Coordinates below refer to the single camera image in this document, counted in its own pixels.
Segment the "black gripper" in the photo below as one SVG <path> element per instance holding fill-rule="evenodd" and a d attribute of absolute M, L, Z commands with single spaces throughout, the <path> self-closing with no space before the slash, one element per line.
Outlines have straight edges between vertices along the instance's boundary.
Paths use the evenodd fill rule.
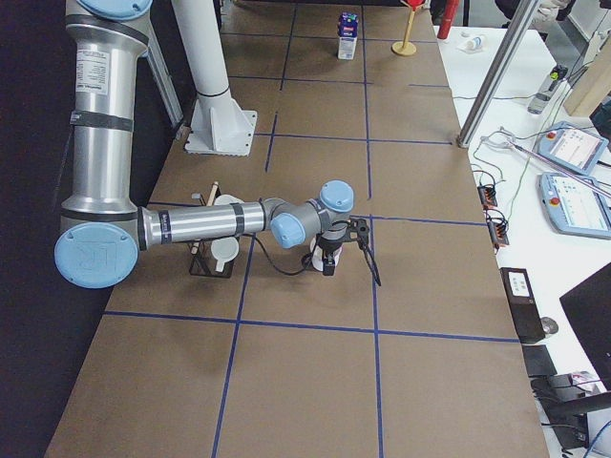
<path fill-rule="evenodd" d="M 369 226 L 365 219 L 336 220 L 317 239 L 317 246 L 322 250 L 324 276 L 334 275 L 336 267 L 334 253 L 347 242 L 356 242 L 364 253 L 369 252 Z"/>

